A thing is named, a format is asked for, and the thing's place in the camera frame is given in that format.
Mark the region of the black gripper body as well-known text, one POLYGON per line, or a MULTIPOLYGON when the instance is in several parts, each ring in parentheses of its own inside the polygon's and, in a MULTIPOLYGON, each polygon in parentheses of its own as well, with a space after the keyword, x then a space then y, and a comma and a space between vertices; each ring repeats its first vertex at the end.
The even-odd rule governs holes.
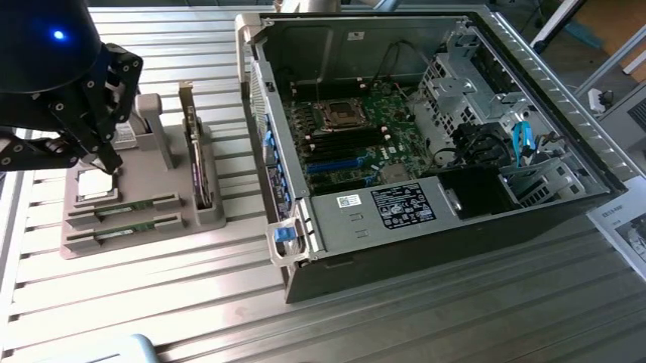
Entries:
POLYGON ((1 2, 1 93, 56 89, 106 73, 85 1, 1 2))

